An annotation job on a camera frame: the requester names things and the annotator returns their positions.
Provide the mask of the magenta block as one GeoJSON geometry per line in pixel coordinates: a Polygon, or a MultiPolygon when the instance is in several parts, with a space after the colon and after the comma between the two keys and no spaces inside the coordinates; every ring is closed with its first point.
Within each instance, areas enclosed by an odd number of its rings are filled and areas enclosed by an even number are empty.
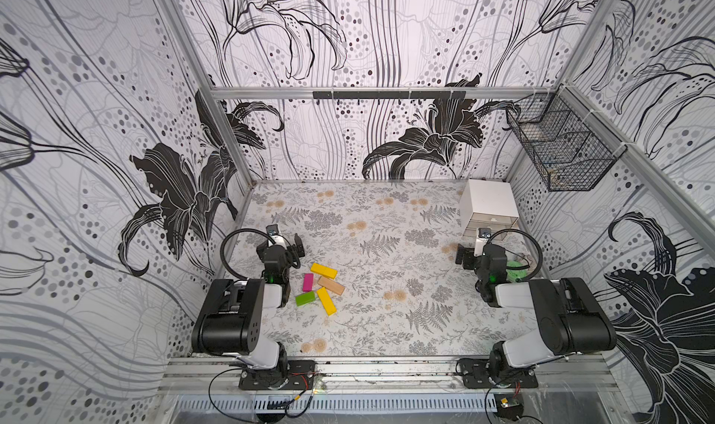
{"type": "Polygon", "coordinates": [[[315,276],[313,273],[305,273],[304,278],[303,278],[303,285],[302,285],[302,291],[304,293],[313,291],[314,278],[315,278],[315,276]]]}

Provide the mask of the green block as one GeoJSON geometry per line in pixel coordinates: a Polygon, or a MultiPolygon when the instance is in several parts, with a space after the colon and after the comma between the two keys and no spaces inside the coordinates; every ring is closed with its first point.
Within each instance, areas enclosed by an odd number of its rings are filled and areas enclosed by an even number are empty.
{"type": "Polygon", "coordinates": [[[301,307],[314,302],[317,298],[315,292],[305,292],[295,298],[295,303],[297,307],[301,307]]]}

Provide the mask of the yellow block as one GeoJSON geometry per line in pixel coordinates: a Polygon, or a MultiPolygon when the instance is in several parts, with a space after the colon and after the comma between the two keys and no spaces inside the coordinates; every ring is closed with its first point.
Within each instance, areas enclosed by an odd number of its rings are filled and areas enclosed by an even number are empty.
{"type": "Polygon", "coordinates": [[[320,304],[322,304],[322,307],[328,316],[332,316],[335,312],[337,312],[337,308],[333,303],[330,292],[325,287],[318,289],[317,296],[320,304]]]}
{"type": "Polygon", "coordinates": [[[321,277],[328,278],[331,280],[334,280],[338,274],[338,271],[336,269],[322,266],[318,263],[314,263],[311,266],[311,272],[316,275],[320,275],[321,277]]]}

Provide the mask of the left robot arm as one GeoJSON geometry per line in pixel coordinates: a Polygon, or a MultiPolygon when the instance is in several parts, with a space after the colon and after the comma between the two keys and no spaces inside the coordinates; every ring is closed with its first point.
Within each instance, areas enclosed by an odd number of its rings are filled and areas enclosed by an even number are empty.
{"type": "Polygon", "coordinates": [[[223,268],[233,276],[217,279],[210,285],[191,336],[193,352],[232,357],[232,366],[243,370],[239,386],[243,390],[278,390],[290,377],[284,345],[263,333],[261,325],[266,310],[284,308],[292,292],[290,271],[301,267],[305,247],[299,235],[291,240],[279,232],[279,226],[266,230],[240,228],[228,234],[220,247],[223,268]],[[225,249],[234,237],[255,234],[264,242],[256,253],[264,264],[262,274],[248,278],[229,265],[225,249]]]}

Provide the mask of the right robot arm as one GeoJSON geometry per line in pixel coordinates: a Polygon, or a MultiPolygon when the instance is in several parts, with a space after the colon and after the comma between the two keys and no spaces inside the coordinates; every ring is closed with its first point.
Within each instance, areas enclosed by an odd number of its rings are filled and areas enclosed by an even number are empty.
{"type": "Polygon", "coordinates": [[[458,360],[456,375],[466,388],[534,389],[538,386],[534,373],[538,366],[574,354],[614,349],[616,329],[583,279],[550,281],[538,277],[544,254],[532,235],[517,228],[487,230],[481,241],[480,249],[458,245],[456,265],[475,273],[475,289],[488,306],[532,310],[537,328],[495,343],[485,358],[458,360]],[[536,249],[536,265],[517,266],[527,275],[514,282],[508,278],[506,248],[495,243],[497,237],[510,233],[521,235],[536,249]]]}

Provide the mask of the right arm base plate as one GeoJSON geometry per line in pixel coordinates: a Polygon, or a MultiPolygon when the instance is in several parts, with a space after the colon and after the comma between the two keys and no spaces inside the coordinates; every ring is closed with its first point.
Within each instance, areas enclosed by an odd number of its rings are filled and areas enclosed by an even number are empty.
{"type": "Polygon", "coordinates": [[[486,358],[461,358],[455,365],[455,374],[469,390],[536,389],[539,384],[531,368],[511,368],[491,363],[486,358]]]}

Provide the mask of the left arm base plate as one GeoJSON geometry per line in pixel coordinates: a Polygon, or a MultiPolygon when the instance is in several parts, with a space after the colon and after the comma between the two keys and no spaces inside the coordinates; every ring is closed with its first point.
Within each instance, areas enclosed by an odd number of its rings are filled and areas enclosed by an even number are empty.
{"type": "Polygon", "coordinates": [[[265,370],[249,369],[241,376],[240,390],[311,390],[317,373],[317,362],[308,359],[280,362],[276,368],[265,370]]]}

